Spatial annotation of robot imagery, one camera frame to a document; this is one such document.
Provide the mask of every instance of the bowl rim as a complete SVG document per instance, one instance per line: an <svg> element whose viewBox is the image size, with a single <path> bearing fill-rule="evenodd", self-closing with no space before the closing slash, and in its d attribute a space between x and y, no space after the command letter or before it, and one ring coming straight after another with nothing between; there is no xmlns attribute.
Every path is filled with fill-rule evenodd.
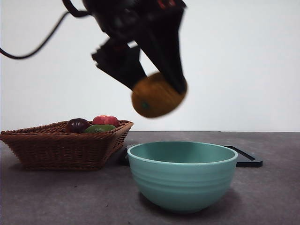
<svg viewBox="0 0 300 225"><path fill-rule="evenodd" d="M136 155L131 153L132 149L134 149L138 146L144 145L144 144L151 144L151 143L197 143L197 144L212 145L212 146L227 149L227 150L231 151L234 154L234 156L229 158L229 159L225 159L225 160L221 160L221 161L215 161L215 162L207 162L207 163L175 163L175 162L165 162L165 161L157 161L157 160L142 158L142 157L136 156ZM144 162L163 164L163 165L215 165L215 164L222 164L222 163L227 163L227 162L230 162L230 161L234 161L238 157L238 153L235 150L232 150L232 149L230 149L228 147L225 147L225 146L222 146L222 145L212 144L212 143L205 143L205 142L189 142L189 141L160 141L160 142L146 142L146 143L136 144L134 146L131 146L127 150L127 154L132 158L135 158L135 159L138 159L138 160L141 160L141 161L144 161Z"/></svg>

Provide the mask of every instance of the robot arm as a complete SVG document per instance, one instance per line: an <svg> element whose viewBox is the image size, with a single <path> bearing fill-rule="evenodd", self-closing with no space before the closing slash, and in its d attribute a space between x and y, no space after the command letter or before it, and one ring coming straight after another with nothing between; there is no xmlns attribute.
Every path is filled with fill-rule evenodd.
<svg viewBox="0 0 300 225"><path fill-rule="evenodd" d="M70 0L64 5L74 16L92 15L110 39L92 54L97 67L130 89L146 74L139 62L142 49L178 92L186 91L178 30L185 3L182 0L82 0L87 11ZM138 46L129 48L135 41Z"/></svg>

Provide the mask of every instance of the white wall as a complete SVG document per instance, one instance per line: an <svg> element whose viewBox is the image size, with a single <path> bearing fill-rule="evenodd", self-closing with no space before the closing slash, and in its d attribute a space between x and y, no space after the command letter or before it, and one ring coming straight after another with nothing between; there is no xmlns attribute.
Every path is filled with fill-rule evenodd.
<svg viewBox="0 0 300 225"><path fill-rule="evenodd" d="M130 90L90 57L107 36L92 17L69 15L35 57L1 57L1 130L110 114L133 121L135 131L300 131L300 0L185 2L189 93L176 111L138 115ZM1 47L30 52L64 11L60 0L1 0ZM141 62L147 74L156 71L144 55Z"/></svg>

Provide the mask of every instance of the fruit in basket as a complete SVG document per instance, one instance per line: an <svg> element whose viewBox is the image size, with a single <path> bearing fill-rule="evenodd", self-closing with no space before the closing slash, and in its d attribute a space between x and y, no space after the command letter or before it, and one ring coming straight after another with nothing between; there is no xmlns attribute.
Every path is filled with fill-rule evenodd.
<svg viewBox="0 0 300 225"><path fill-rule="evenodd" d="M100 133L113 130L116 127L111 124L93 124L84 130L84 133Z"/></svg>
<svg viewBox="0 0 300 225"><path fill-rule="evenodd" d="M68 133L82 133L86 128L90 126L90 123L82 118L75 118L68 121L66 125L66 131Z"/></svg>
<svg viewBox="0 0 300 225"><path fill-rule="evenodd" d="M92 124L111 124L117 128L119 121L115 116L100 115L93 119Z"/></svg>

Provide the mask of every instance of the wicker basket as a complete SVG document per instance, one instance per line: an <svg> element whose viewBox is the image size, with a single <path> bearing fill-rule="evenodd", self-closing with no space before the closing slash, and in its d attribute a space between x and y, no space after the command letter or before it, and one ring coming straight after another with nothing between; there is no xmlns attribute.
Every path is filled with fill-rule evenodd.
<svg viewBox="0 0 300 225"><path fill-rule="evenodd" d="M133 123L120 120L119 126L96 134L66 133L67 121L13 131L2 131L8 145L26 169L98 170L122 148Z"/></svg>

